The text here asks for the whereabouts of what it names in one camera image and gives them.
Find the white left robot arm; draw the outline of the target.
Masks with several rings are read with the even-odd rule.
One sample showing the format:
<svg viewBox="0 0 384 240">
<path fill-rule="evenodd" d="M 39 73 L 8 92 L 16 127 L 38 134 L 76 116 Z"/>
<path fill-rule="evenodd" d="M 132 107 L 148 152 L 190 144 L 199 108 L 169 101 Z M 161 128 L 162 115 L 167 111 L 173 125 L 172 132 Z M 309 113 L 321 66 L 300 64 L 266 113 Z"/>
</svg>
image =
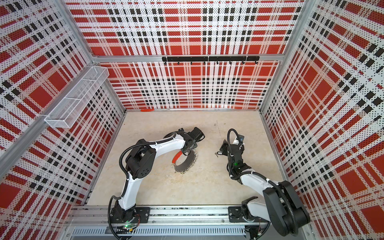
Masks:
<svg viewBox="0 0 384 240">
<path fill-rule="evenodd" d="M 145 214 L 150 212 L 144 208 L 136 210 L 136 198 L 143 179 L 151 172 L 157 157 L 178 150 L 179 155 L 186 159 L 177 164 L 175 157 L 172 164 L 175 172 L 184 174 L 196 162 L 198 143 L 205 138 L 204 133 L 197 127 L 190 132 L 179 129 L 157 141 L 139 140 L 135 145 L 124 150 L 119 157 L 119 167 L 125 174 L 125 183 L 119 197 L 112 196 L 109 203 L 108 222 L 110 224 L 146 223 Z"/>
</svg>

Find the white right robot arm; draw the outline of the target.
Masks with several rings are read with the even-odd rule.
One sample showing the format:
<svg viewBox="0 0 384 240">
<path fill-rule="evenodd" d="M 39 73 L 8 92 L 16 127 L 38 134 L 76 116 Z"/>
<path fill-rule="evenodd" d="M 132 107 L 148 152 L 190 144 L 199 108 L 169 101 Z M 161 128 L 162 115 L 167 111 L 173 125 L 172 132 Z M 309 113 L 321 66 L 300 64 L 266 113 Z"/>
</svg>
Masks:
<svg viewBox="0 0 384 240">
<path fill-rule="evenodd" d="M 228 157 L 227 171 L 232 180 L 257 192 L 262 198 L 253 196 L 242 201 L 240 207 L 229 207 L 231 223 L 255 223 L 268 221 L 281 236 L 296 236 L 299 229 L 311 222 L 303 202 L 288 181 L 276 182 L 256 172 L 244 163 L 245 150 L 241 141 L 232 144 L 224 140 L 216 155 Z"/>
</svg>

